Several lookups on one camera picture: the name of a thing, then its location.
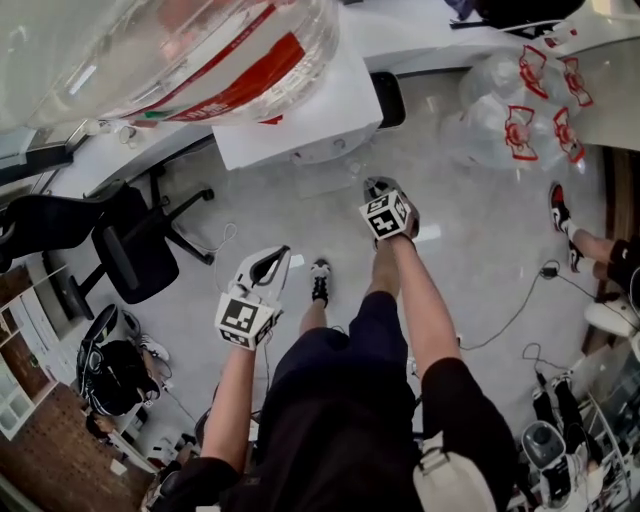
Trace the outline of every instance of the foot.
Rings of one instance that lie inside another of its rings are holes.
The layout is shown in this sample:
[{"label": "foot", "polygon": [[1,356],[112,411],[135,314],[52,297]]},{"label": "foot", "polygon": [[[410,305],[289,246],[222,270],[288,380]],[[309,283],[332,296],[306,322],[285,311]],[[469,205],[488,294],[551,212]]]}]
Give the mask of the foot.
[{"label": "foot", "polygon": [[574,274],[580,273],[578,266],[583,259],[584,254],[580,252],[576,244],[569,240],[569,266],[571,267],[571,272]]},{"label": "foot", "polygon": [[322,299],[326,308],[331,288],[331,266],[327,260],[320,258],[311,265],[311,287],[311,299]]},{"label": "foot", "polygon": [[543,394],[544,394],[544,389],[542,389],[540,386],[536,386],[534,388],[533,393],[531,394],[531,396],[533,396],[533,400],[536,401]]},{"label": "foot", "polygon": [[563,374],[554,377],[554,379],[551,381],[551,387],[553,389],[556,389],[558,385],[563,382],[566,382],[567,385],[571,387],[571,372],[564,372]]},{"label": "foot", "polygon": [[551,208],[553,226],[556,228],[556,231],[568,236],[567,221],[571,219],[571,214],[564,203],[564,191],[562,190],[562,185],[557,181],[554,181],[551,185],[551,191],[549,192],[549,206]]},{"label": "foot", "polygon": [[140,348],[143,348],[149,354],[157,359],[162,359],[165,363],[169,362],[169,352],[160,343],[153,340],[148,334],[143,334],[140,338]]}]

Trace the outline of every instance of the tiled floor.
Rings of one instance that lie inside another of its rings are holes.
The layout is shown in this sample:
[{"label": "tiled floor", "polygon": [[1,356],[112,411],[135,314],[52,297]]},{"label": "tiled floor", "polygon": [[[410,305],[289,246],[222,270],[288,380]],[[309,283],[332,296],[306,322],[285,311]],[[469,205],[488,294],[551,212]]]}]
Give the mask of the tiled floor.
[{"label": "tiled floor", "polygon": [[[214,188],[216,200],[197,205],[180,223],[193,239],[212,248],[222,242],[228,222],[237,225],[237,237],[218,254],[221,286],[226,287],[244,257],[269,246],[287,244],[308,263],[320,255],[328,258],[335,272],[329,321],[347,326],[367,288],[373,259],[371,238],[358,213],[361,182],[369,175],[392,176],[420,209],[422,225],[429,226],[428,239],[418,244],[419,253],[463,343],[476,345],[516,312],[547,259],[560,260],[569,275],[566,244],[553,231],[547,210],[550,183],[559,180],[565,185],[575,222],[602,235],[604,180],[595,149],[589,151],[582,172],[565,165],[547,173],[468,170],[446,162],[438,125],[443,114],[457,109],[459,77],[451,73],[402,80],[408,110],[404,126],[378,133],[342,161],[312,171],[273,165],[228,173],[211,146],[169,165],[163,193],[178,204],[203,183]],[[319,194],[331,189],[338,190]],[[211,402],[229,348],[214,331],[219,293],[213,269],[180,250],[174,253],[181,271],[177,282],[129,309],[169,349],[173,393],[192,415],[199,415]],[[86,277],[97,260],[90,241],[68,251],[66,258],[79,278]],[[590,276],[571,277],[595,290]],[[286,312],[268,345],[271,374],[296,339],[309,295],[306,268],[293,269],[282,295]],[[118,300],[106,278],[89,295],[97,311]],[[486,348],[465,353],[478,382],[515,431],[533,417],[530,394],[535,376],[532,362],[521,359],[523,348],[537,342],[545,359],[574,364],[587,327],[582,312],[588,301],[560,280],[540,281],[525,312],[504,335]],[[545,372],[552,376],[555,370]],[[261,352],[256,408],[265,385]]]}]

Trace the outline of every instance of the brick wall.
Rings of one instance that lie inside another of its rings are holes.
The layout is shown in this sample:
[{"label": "brick wall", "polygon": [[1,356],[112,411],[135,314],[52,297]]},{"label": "brick wall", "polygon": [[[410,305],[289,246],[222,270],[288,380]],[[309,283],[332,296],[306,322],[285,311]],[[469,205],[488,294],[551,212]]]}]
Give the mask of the brick wall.
[{"label": "brick wall", "polygon": [[59,384],[12,441],[0,434],[0,472],[36,505],[51,512],[133,512],[151,475],[126,463],[111,473],[118,452],[84,427],[80,398]]}]

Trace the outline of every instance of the white sock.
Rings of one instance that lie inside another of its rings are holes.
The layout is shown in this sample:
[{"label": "white sock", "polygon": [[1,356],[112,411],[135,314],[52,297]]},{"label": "white sock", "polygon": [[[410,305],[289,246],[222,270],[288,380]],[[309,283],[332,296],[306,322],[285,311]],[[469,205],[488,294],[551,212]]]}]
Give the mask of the white sock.
[{"label": "white sock", "polygon": [[578,272],[592,276],[595,264],[596,260],[592,260],[591,258],[580,258],[577,265]]},{"label": "white sock", "polygon": [[571,218],[569,218],[569,220],[562,223],[560,229],[562,229],[569,237],[569,240],[573,242],[573,237],[575,236],[576,231],[578,231],[580,228],[573,223]]}]

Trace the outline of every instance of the office chair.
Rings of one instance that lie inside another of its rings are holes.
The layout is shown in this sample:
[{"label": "office chair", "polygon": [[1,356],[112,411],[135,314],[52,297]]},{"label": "office chair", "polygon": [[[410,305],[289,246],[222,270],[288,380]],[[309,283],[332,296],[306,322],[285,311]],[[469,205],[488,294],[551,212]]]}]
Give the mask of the office chair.
[{"label": "office chair", "polygon": [[169,200],[160,196],[158,184],[158,177],[163,173],[162,167],[149,172],[151,208],[138,189],[125,185],[98,219],[91,238],[101,264],[83,283],[78,284],[74,277],[69,281],[72,297],[89,320],[94,316],[86,296],[104,274],[127,304],[142,302],[175,281],[180,271],[165,238],[205,265],[213,264],[213,254],[201,253],[171,227],[171,223],[199,199],[213,200],[213,190],[199,191],[166,214],[164,207]]},{"label": "office chair", "polygon": [[0,272],[7,272],[15,258],[80,245],[123,185],[114,182],[89,199],[36,194],[12,201],[0,215]]}]

